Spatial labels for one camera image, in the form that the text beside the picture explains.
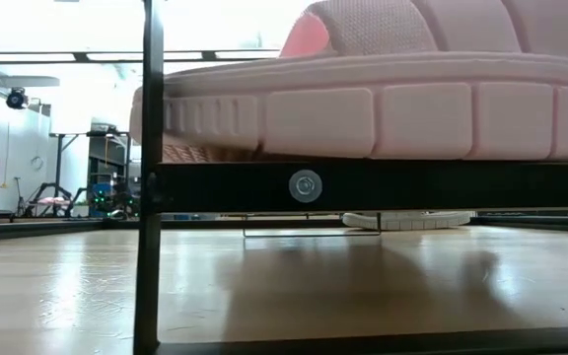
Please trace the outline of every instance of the white shoe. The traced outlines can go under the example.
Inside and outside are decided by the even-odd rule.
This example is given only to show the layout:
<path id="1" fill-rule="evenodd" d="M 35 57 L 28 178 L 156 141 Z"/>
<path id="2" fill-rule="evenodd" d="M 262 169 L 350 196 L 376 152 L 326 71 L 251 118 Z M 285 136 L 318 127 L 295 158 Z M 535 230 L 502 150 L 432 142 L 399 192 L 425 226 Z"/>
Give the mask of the white shoe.
<path id="1" fill-rule="evenodd" d="M 411 231 L 452 228 L 470 222 L 470 212 L 384 212 L 383 231 Z M 377 230 L 376 213 L 346 213 L 343 224 L 348 227 Z"/>

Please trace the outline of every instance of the pink slipper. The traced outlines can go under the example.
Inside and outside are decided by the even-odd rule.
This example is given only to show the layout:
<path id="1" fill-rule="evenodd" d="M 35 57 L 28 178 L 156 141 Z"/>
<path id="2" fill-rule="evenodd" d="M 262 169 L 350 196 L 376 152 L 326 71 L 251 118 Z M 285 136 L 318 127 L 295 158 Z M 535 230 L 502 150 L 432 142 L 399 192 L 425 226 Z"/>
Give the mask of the pink slipper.
<path id="1" fill-rule="evenodd" d="M 281 54 L 169 75 L 164 160 L 568 160 L 568 0 L 320 1 Z"/>

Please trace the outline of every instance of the shoe sole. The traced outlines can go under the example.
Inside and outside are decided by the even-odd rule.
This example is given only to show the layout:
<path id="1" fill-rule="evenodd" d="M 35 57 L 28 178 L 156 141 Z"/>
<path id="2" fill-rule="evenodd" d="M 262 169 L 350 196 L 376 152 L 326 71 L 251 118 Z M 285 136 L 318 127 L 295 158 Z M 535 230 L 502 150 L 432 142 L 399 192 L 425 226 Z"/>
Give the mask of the shoe sole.
<path id="1" fill-rule="evenodd" d="M 429 53 L 243 68 L 168 79 L 164 144 L 342 158 L 568 160 L 568 58 Z M 136 140 L 141 119 L 136 98 Z"/>
<path id="2" fill-rule="evenodd" d="M 366 230 L 378 230 L 376 216 L 362 216 L 355 213 L 343 215 L 343 224 L 348 227 Z M 470 215 L 466 213 L 448 214 L 445 216 L 425 216 L 421 218 L 403 218 L 381 220 L 383 231 L 420 231 L 448 229 L 458 227 L 470 222 Z"/>

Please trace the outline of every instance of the wooden floor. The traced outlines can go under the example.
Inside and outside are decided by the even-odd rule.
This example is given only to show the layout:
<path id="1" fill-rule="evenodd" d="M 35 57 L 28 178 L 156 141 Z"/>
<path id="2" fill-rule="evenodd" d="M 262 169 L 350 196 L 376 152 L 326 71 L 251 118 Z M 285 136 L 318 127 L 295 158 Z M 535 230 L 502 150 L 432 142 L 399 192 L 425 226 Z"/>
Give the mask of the wooden floor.
<path id="1" fill-rule="evenodd" d="M 136 246 L 131 231 L 0 242 L 0 354 L 130 353 Z M 160 308 L 166 341 L 568 326 L 568 233 L 165 232 Z"/>

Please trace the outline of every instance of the shoe upper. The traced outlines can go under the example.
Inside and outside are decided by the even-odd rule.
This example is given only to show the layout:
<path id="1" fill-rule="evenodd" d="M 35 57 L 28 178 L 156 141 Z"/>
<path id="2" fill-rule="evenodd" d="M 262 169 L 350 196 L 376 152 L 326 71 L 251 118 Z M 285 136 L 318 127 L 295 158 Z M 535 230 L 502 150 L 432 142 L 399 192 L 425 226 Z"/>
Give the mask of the shoe upper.
<path id="1" fill-rule="evenodd" d="M 324 0 L 282 56 L 489 51 L 568 57 L 568 0 Z"/>

